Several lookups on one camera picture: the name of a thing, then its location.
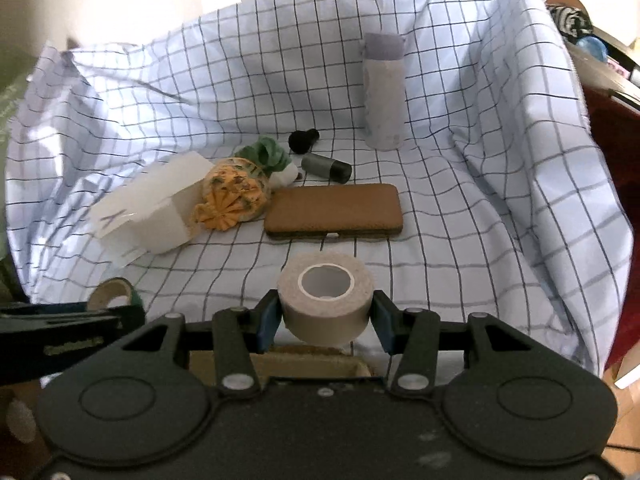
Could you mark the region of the green tape roll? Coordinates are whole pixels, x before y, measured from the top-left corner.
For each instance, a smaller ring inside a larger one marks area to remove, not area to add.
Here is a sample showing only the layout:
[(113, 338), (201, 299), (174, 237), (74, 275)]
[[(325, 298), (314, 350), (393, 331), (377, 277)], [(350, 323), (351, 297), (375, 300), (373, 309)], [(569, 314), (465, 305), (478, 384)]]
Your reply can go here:
[(96, 286), (87, 300), (88, 311), (99, 311), (114, 307), (143, 308), (143, 301), (126, 278), (110, 278)]

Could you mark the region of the beige tape roll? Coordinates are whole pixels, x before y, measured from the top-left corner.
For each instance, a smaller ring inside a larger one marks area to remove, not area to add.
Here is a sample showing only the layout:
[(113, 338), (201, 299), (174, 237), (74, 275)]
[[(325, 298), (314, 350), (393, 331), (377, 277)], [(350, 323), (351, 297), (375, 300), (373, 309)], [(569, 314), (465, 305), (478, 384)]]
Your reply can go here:
[(277, 291), (286, 328), (306, 344), (338, 347), (368, 325), (374, 281), (357, 258), (339, 252), (305, 252), (288, 260)]

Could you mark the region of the black dropper cap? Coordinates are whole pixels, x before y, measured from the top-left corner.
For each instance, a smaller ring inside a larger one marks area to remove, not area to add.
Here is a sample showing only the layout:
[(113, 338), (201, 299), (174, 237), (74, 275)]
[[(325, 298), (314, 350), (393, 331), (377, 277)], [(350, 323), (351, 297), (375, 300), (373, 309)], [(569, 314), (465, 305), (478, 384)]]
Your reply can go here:
[(288, 136), (288, 147), (296, 155), (307, 154), (320, 139), (317, 129), (295, 130)]

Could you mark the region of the woven lined basket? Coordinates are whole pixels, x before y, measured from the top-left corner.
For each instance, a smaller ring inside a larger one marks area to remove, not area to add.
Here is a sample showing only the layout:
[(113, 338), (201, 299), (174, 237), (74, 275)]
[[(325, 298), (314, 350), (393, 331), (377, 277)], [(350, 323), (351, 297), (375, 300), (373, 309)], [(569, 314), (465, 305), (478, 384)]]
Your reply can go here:
[(252, 353), (250, 360), (255, 378), (249, 372), (222, 374), (232, 391), (263, 386), (271, 377), (342, 379), (372, 376), (370, 367), (362, 359), (336, 349), (288, 346), (263, 354)]

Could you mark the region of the brown leather case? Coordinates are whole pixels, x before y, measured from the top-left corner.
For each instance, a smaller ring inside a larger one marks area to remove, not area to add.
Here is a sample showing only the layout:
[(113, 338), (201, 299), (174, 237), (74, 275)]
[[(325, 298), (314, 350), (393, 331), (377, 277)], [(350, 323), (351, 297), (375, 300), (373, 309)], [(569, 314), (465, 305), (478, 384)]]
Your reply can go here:
[(264, 220), (274, 238), (384, 237), (403, 228), (397, 188), (387, 183), (281, 188), (273, 193)]

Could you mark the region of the orange crochet flower pouch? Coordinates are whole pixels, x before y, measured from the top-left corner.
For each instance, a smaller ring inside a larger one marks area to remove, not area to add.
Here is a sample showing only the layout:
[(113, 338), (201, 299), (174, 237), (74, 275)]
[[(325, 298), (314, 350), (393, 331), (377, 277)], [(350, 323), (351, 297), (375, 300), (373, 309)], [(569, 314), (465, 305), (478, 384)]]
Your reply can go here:
[(270, 200), (264, 172), (242, 157), (218, 160), (202, 183), (202, 200), (194, 207), (193, 220), (203, 228), (228, 231), (258, 217)]

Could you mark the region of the white cardboard box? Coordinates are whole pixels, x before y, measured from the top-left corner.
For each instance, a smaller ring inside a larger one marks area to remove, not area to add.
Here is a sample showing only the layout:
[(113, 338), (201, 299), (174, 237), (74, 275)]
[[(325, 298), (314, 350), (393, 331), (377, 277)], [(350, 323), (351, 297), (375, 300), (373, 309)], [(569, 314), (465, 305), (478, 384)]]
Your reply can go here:
[(90, 208), (88, 221), (107, 259), (126, 266), (147, 252), (161, 255), (198, 236), (193, 211), (212, 169), (212, 162), (197, 152), (175, 155), (101, 198)]

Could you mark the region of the grey black cylinder bottle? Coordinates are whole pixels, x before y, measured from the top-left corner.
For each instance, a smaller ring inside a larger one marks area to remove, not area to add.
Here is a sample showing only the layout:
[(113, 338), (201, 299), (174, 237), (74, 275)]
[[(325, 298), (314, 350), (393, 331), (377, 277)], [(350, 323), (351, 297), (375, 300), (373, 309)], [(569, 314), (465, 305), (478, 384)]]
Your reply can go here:
[(303, 170), (308, 174), (344, 184), (352, 177), (352, 166), (347, 162), (308, 153), (302, 158)]

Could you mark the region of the green fabric scrunchie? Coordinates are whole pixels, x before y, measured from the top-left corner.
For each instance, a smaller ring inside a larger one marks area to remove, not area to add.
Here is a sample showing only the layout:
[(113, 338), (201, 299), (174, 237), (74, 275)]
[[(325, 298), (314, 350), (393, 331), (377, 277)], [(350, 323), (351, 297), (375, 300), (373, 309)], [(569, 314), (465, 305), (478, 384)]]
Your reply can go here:
[(267, 177), (285, 170), (292, 162), (288, 151), (270, 136), (260, 136), (253, 144), (242, 146), (235, 151), (233, 156), (249, 160)]

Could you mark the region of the blue checkered cloth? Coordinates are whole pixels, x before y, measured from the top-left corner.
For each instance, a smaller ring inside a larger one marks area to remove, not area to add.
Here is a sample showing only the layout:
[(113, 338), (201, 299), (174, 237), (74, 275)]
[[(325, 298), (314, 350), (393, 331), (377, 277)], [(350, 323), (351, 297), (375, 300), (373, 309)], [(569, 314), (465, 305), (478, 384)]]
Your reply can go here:
[[(397, 150), (364, 140), (366, 32), (405, 41)], [(149, 315), (252, 306), (289, 258), (335, 250), (399, 307), (495, 315), (597, 374), (611, 352), (634, 236), (544, 0), (248, 0), (145, 44), (48, 47), (10, 127), (6, 223), (32, 301), (115, 273), (89, 210), (154, 162), (315, 128), (357, 183), (396, 186), (402, 232), (204, 233), (126, 267)]]

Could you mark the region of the purple lidded water bottle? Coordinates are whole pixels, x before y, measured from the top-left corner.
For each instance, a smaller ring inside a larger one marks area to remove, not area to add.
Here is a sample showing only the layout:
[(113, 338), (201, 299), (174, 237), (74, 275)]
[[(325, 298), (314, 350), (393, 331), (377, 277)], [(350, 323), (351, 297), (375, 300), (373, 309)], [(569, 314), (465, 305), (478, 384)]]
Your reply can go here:
[(378, 151), (400, 148), (406, 137), (405, 41), (366, 32), (362, 45), (364, 140)]

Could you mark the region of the dark red cloth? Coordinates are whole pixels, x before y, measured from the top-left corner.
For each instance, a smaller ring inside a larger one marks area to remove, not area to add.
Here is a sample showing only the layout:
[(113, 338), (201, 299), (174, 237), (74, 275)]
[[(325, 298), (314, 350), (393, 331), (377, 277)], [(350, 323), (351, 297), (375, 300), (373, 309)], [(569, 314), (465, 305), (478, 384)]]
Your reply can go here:
[(599, 145), (618, 198), (634, 230), (634, 251), (620, 324), (606, 368), (639, 341), (639, 113), (604, 90), (583, 86), (591, 134)]

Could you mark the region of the cluttered side shelf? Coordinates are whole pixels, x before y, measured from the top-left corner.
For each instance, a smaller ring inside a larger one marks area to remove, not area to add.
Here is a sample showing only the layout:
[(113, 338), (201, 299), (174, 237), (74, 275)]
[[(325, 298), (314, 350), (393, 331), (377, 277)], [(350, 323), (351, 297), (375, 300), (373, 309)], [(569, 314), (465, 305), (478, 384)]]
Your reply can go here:
[(547, 0), (580, 82), (639, 114), (639, 52), (593, 25), (579, 0)]

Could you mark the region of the black white striped fabric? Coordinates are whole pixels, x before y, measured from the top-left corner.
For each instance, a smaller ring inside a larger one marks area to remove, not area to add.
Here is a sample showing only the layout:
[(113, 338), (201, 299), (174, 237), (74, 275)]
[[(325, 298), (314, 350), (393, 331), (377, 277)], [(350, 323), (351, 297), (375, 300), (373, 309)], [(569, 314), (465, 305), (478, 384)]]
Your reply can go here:
[(547, 10), (562, 36), (579, 39), (592, 34), (593, 24), (585, 10), (557, 3), (548, 4)]

